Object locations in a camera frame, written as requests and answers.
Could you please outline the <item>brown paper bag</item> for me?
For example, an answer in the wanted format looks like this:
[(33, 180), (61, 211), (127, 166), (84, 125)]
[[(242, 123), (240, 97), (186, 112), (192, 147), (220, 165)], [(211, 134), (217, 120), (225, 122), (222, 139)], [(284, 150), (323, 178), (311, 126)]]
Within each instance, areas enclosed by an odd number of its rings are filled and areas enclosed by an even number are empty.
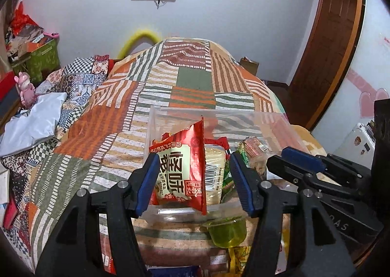
[(247, 57), (243, 57), (240, 59), (240, 65), (243, 66), (249, 73), (252, 75), (256, 76), (257, 71), (258, 71), (258, 62), (254, 62)]

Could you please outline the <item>striped cracker packet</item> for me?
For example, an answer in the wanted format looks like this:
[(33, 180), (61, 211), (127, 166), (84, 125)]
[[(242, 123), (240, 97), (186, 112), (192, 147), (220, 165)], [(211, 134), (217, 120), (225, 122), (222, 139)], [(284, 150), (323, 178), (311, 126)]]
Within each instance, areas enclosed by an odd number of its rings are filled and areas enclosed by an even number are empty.
[(260, 141), (257, 137), (249, 137), (243, 141), (244, 150), (249, 156), (249, 160), (266, 160), (269, 149), (266, 142)]

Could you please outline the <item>green cardboard box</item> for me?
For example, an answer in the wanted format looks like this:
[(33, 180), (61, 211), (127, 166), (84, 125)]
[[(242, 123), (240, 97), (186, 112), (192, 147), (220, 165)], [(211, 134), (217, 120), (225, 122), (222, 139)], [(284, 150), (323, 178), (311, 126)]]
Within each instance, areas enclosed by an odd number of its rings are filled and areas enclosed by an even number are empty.
[(30, 76), (30, 81), (34, 85), (39, 85), (49, 74), (60, 68), (57, 46), (58, 41), (52, 39), (37, 50), (25, 54), (11, 64), (14, 74), (26, 72)]

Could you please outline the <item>red chinese snack bag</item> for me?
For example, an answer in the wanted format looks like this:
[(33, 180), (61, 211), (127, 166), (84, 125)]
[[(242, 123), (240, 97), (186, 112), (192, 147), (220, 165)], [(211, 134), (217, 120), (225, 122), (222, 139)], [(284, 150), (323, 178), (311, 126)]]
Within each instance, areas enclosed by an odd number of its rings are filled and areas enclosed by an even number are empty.
[(177, 202), (207, 213), (204, 145), (204, 121), (199, 120), (177, 133), (166, 133), (149, 146), (160, 161), (150, 204)]

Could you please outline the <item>yellow fuzzy hoop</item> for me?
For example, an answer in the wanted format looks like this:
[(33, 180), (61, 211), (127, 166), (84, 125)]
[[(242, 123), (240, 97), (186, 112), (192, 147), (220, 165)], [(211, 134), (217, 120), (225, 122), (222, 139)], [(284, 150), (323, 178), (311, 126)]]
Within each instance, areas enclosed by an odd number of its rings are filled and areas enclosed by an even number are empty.
[(157, 44), (162, 40), (160, 35), (156, 32), (148, 30), (148, 29), (139, 29), (135, 31), (135, 33), (130, 36), (130, 38), (125, 42), (123, 47), (120, 49), (118, 53), (118, 60), (124, 59), (127, 56), (127, 53), (130, 52), (133, 46), (135, 46), (140, 40), (149, 40), (153, 44)]

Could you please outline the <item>patchwork striped blanket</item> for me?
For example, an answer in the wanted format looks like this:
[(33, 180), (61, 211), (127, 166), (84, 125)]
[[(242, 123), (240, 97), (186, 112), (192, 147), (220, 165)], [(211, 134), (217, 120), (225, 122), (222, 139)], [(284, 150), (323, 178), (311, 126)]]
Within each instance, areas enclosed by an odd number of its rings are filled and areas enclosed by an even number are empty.
[(231, 147), (252, 135), (265, 137), (275, 150), (302, 144), (313, 154), (324, 148), (303, 127), (285, 137), (287, 117), (277, 96), (219, 44), (171, 38), (115, 65), (76, 59), (49, 75), (56, 89), (68, 90), (84, 70), (107, 70), (107, 79), (81, 109), (64, 104), (58, 135), (33, 170), (30, 185), (29, 238), (35, 267), (50, 233), (79, 188), (109, 189), (143, 163), (149, 111), (154, 106), (255, 111), (262, 124), (243, 117), (219, 121), (214, 137)]

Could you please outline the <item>pink plush toy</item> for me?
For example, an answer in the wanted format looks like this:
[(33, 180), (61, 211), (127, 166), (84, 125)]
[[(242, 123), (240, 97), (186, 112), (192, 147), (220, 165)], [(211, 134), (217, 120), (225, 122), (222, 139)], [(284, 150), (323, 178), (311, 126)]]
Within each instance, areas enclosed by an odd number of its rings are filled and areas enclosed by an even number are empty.
[(14, 76), (17, 92), (20, 96), (21, 105), (25, 109), (31, 109), (37, 101), (35, 87), (30, 82), (30, 76), (26, 72), (20, 72)]

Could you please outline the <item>wooden door frame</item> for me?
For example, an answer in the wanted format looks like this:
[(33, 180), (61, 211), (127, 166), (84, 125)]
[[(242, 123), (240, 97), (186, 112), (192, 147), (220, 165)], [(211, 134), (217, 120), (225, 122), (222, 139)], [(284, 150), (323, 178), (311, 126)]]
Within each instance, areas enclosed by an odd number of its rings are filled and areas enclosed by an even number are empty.
[(334, 99), (354, 56), (365, 0), (318, 0), (313, 26), (289, 87), (292, 124), (312, 130)]

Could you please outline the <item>green jelly cup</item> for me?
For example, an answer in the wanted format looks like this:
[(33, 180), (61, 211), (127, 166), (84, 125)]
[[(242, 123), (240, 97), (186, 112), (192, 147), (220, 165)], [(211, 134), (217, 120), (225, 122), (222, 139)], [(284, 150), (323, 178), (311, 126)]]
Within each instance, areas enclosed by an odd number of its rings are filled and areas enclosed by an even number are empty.
[(210, 234), (213, 244), (222, 249), (239, 246), (247, 236), (245, 216), (213, 219), (203, 225)]

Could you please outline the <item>red flat box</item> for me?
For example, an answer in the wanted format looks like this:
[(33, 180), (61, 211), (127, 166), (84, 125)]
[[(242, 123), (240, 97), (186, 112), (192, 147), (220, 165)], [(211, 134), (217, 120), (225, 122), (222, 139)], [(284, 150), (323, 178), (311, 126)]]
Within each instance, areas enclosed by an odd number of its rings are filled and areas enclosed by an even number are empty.
[(14, 72), (7, 72), (2, 76), (0, 81), (0, 101), (2, 101), (7, 93), (15, 86)]

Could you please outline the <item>clear plastic storage bin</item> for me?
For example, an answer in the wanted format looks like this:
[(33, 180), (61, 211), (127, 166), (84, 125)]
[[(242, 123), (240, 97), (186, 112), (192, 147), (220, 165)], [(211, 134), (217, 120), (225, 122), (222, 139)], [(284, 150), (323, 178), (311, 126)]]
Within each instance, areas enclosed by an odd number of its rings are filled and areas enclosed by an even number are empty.
[(240, 142), (249, 137), (265, 141), (274, 154), (286, 147), (303, 152), (307, 148), (293, 126), (280, 113), (251, 112), (246, 110), (208, 110), (199, 108), (171, 108), (152, 106), (146, 136), (146, 147), (174, 134), (195, 122), (204, 121), (205, 135), (205, 190), (206, 215), (179, 203), (150, 205), (142, 217), (149, 223), (204, 223), (211, 219), (245, 215), (236, 191), (221, 203), (225, 162)]

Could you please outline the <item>white plastic bag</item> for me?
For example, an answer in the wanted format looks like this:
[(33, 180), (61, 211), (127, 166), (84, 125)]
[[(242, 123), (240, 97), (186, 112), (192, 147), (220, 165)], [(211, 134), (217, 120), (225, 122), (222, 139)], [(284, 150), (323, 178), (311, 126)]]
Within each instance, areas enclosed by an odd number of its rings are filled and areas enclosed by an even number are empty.
[(27, 115), (12, 118), (1, 136), (1, 157), (19, 154), (54, 136), (66, 92), (40, 95)]

